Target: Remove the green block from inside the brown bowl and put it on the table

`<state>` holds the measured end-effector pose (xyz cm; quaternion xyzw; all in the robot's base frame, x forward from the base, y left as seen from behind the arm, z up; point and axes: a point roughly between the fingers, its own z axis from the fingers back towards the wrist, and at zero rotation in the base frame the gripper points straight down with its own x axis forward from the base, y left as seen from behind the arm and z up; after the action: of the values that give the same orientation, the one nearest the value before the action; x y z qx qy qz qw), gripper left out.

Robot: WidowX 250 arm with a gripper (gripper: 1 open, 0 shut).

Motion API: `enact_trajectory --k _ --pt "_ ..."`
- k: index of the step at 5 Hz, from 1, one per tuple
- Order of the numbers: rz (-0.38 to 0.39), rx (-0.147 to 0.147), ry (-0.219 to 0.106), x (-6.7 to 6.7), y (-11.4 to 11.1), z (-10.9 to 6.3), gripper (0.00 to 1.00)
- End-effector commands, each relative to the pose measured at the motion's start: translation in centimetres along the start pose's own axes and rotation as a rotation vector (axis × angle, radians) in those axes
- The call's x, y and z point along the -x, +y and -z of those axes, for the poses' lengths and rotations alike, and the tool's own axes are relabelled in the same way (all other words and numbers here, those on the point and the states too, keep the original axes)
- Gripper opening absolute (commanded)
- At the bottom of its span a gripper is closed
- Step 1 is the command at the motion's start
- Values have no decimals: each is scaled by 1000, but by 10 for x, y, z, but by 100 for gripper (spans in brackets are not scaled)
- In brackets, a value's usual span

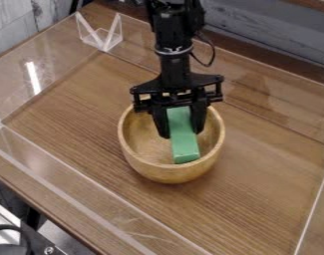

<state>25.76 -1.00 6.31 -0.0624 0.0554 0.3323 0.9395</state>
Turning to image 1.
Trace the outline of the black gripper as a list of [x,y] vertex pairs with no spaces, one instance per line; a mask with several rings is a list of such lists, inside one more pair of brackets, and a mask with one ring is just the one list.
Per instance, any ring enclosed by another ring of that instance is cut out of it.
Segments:
[[206,125],[207,107],[223,101],[223,75],[195,73],[191,70],[192,48],[168,52],[156,50],[161,73],[151,81],[131,88],[135,110],[153,113],[160,136],[169,138],[167,110],[191,106],[191,124],[196,133]]

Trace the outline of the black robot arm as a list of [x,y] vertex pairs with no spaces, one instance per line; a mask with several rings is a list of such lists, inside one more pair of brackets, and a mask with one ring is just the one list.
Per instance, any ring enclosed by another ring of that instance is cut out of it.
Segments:
[[161,73],[131,88],[137,113],[153,116],[159,134],[171,138],[167,110],[190,107],[190,124],[195,133],[204,130],[207,109],[223,101],[223,75],[199,74],[191,70],[194,54],[192,38],[202,35],[206,11],[200,0],[148,0],[147,8],[152,30],[156,33],[156,54],[161,61]]

